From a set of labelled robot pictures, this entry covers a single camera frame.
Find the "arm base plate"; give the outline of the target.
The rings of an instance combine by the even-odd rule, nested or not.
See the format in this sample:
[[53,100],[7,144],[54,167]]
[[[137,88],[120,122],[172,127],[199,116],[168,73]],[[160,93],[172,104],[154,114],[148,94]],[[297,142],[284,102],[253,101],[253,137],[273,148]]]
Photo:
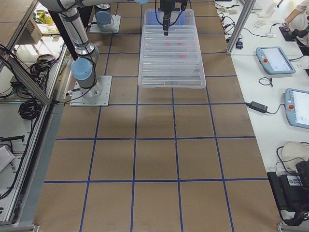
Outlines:
[[112,34],[119,33],[120,29],[121,16],[120,15],[112,15],[111,21],[109,24],[97,24],[96,16],[93,17],[91,27],[89,29],[89,33],[94,34]]
[[80,88],[75,82],[74,88],[78,89],[72,93],[73,100],[69,102],[72,107],[107,107],[109,105],[112,76],[97,76],[97,83],[88,92]]

